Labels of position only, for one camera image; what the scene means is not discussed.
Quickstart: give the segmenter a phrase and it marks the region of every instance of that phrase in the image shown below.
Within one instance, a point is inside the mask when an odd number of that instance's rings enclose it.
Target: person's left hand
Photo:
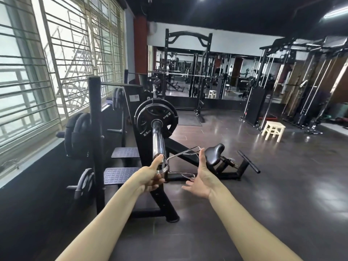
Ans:
[[[159,164],[162,163],[163,155],[159,155],[154,159],[150,167],[142,167],[140,170],[135,172],[127,182],[133,182],[142,192],[153,191],[163,184],[165,180],[160,174],[156,174],[156,170]]]

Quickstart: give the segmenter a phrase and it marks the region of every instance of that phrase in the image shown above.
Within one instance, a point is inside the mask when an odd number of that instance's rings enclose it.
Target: hand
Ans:
[[[182,186],[184,190],[206,199],[209,198],[214,188],[222,185],[221,181],[207,169],[204,148],[199,152],[198,175],[195,179],[186,181],[186,185],[187,186]]]
[[[157,167],[162,163],[163,155],[160,154],[155,158],[150,167],[142,167],[135,172],[127,182],[137,185],[142,192],[153,191],[163,184],[165,180],[160,174],[156,174]]]

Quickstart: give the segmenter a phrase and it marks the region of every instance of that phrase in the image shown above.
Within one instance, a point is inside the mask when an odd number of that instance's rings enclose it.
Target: forearm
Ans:
[[[124,184],[57,261],[107,261],[140,194],[136,184]]]
[[[256,221],[221,184],[209,200],[244,261],[300,261],[290,248]]]

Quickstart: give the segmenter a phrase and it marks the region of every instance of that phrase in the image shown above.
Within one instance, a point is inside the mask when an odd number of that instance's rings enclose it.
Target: wooden stool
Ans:
[[[208,95],[208,98],[213,98],[214,97],[214,99],[216,98],[216,91],[215,90],[210,90],[209,91],[209,95]]]
[[[267,121],[265,127],[263,128],[262,135],[264,135],[267,132],[267,136],[265,140],[269,138],[269,135],[273,135],[272,138],[276,137],[278,135],[277,142],[279,143],[281,140],[281,136],[283,135],[283,132],[285,130],[285,126],[278,122],[271,122]]]

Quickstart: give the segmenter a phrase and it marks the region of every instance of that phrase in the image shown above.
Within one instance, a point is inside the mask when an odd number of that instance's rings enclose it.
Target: ceiling light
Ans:
[[[342,15],[344,13],[348,13],[348,6],[342,7],[342,8],[337,9],[337,10],[333,10],[333,11],[327,13],[326,15],[324,15],[323,18],[325,19],[328,17],[339,16],[339,15]]]

